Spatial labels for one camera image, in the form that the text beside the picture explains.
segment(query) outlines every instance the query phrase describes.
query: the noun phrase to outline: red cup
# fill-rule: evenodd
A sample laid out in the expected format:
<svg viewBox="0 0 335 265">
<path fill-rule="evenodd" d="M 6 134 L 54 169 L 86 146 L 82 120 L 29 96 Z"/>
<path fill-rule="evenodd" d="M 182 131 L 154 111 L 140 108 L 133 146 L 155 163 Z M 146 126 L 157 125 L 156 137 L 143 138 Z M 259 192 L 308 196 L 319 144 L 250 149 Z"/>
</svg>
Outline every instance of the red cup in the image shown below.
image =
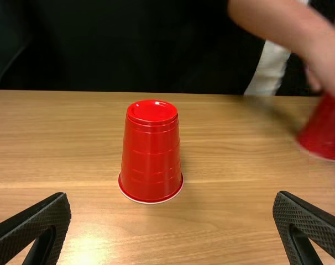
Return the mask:
<svg viewBox="0 0 335 265">
<path fill-rule="evenodd" d="M 160 100 L 133 103 L 125 120 L 121 192 L 135 202 L 162 203 L 183 183 L 177 109 Z"/>
<path fill-rule="evenodd" d="M 335 160 L 335 98 L 322 98 L 297 141 L 311 154 Z"/>
</svg>

